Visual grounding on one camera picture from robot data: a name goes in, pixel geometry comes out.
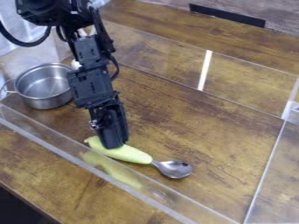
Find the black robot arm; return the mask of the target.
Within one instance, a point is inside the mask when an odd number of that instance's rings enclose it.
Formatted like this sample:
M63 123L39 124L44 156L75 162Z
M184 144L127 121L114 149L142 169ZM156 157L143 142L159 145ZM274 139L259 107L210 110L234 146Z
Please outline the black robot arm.
M67 74L75 104L90 112L90 127L98 132L107 149L115 149L128 140L127 115L112 81L119 72L114 40L110 38L91 0L15 0L16 12L39 26L56 28L68 43L79 68Z

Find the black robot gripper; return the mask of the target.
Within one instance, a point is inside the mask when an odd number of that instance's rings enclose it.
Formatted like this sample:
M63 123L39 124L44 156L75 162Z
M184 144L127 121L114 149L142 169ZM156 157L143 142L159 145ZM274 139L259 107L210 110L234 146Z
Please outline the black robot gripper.
M120 147L130 137L127 113L106 66L80 67L67 73L78 108L87 109L96 121L96 132L106 149Z

